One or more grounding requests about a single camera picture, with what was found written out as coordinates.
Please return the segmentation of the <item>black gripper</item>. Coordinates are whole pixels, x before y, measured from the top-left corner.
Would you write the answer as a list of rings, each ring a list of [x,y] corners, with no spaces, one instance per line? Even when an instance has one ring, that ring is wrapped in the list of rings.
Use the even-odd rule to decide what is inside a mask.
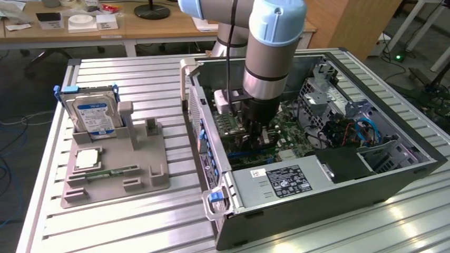
[[[262,133],[262,128],[270,125],[277,115],[279,104],[281,97],[245,100],[245,127],[249,133]]]

